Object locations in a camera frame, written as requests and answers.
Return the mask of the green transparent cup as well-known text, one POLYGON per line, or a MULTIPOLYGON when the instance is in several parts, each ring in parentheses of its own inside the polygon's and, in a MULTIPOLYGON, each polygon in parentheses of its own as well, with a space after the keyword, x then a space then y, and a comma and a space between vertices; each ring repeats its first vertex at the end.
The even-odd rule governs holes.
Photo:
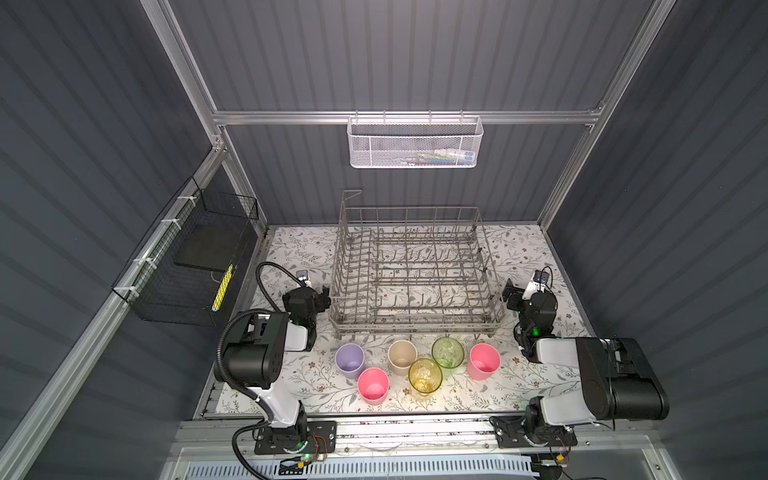
POLYGON ((454 370, 465 360, 465 347, 459 340, 443 336, 432 344, 431 356, 441 368, 454 370))

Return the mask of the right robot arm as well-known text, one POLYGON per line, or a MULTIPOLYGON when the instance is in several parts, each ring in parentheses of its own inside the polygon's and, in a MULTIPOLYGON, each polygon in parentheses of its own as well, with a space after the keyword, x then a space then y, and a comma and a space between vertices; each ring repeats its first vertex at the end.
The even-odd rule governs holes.
POLYGON ((571 391, 532 398, 509 428, 497 427, 500 434, 534 447, 572 447, 579 425, 668 416, 668 396, 636 340, 556 336, 558 301, 543 281, 533 280, 525 288, 507 281, 502 300, 518 314, 513 336, 523 357, 576 369, 579 380, 571 391))

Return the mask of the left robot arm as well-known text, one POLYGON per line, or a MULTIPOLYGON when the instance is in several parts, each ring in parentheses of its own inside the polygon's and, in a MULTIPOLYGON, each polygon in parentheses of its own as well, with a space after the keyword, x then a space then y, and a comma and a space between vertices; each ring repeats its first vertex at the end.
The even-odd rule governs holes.
POLYGON ((330 289, 300 286, 283 295, 283 311, 254 308, 230 320, 215 353, 217 380, 256 402, 273 429, 304 432, 306 412, 281 380, 287 352, 309 352, 317 316, 331 306, 330 289))

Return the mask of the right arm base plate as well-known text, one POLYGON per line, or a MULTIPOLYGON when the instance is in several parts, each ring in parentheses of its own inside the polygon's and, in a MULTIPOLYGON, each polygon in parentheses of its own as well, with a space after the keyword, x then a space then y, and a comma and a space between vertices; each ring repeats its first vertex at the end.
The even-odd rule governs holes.
POLYGON ((553 426, 538 420, 517 416, 491 416, 489 422, 500 448, 555 448, 569 449, 578 445, 572 429, 553 426))

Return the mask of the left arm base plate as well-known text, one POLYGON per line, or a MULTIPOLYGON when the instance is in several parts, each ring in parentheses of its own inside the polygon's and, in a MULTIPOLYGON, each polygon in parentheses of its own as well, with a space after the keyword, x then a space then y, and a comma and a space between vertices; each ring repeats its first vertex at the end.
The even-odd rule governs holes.
POLYGON ((333 453, 337 427, 335 421, 309 421, 287 428, 258 429, 253 434, 253 452, 256 455, 333 453))

